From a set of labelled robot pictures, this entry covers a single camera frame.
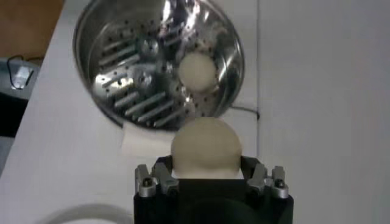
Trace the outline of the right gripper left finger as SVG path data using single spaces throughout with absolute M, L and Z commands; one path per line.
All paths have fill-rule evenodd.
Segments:
M 172 156 L 159 157 L 152 172 L 147 165 L 140 164 L 135 169 L 135 191 L 142 198 L 154 197 L 158 192 L 168 197 L 179 193 L 179 180 L 172 176 Z

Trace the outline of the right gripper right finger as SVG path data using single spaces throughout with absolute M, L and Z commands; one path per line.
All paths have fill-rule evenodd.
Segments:
M 282 166 L 275 166 L 268 175 L 268 169 L 257 158 L 242 156 L 241 172 L 248 188 L 259 196 L 264 195 L 268 187 L 273 198 L 289 197 L 289 187 L 285 182 L 285 170 Z

